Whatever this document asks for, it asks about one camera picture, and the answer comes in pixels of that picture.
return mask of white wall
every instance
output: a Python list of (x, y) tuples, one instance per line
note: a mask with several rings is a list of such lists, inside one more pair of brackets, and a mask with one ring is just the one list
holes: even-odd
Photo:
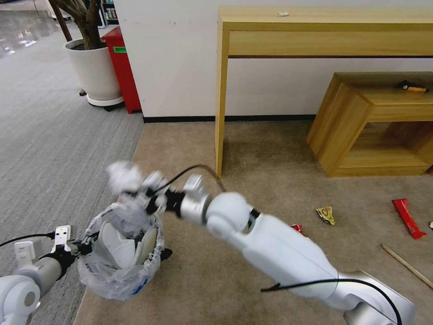
[[(215, 113), (219, 5), (431, 6), (431, 0), (115, 0), (145, 116)], [(433, 59), (230, 59), (226, 115), (314, 114), (334, 71), (431, 71)]]

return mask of candy wrapper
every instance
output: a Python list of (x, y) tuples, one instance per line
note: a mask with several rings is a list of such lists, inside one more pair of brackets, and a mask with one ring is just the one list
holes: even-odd
[(335, 226), (334, 216), (332, 215), (332, 207), (326, 206), (316, 209), (319, 217), (326, 223)]
[(302, 225), (301, 225), (300, 223), (295, 224), (295, 225), (291, 225), (291, 227), (292, 227), (293, 229), (295, 229), (297, 232), (299, 232), (301, 235), (307, 237), (307, 236), (302, 232), (302, 229), (301, 229), (301, 228), (302, 228)]

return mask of potted plant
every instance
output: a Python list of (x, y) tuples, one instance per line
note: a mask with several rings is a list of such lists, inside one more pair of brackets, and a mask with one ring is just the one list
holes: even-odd
[(110, 53), (98, 31), (101, 0), (51, 0), (72, 16), (82, 39), (65, 44), (87, 99), (95, 106), (123, 101)]

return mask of green label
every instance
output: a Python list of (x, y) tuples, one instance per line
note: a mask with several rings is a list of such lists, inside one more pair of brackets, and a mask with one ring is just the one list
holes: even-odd
[(114, 53), (126, 53), (126, 47), (124, 46), (113, 46)]

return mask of wooden console table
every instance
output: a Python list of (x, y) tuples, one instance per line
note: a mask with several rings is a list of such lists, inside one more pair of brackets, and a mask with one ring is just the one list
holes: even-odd
[(221, 176), (229, 58), (433, 57), (433, 7), (220, 7), (217, 42), (215, 159)]

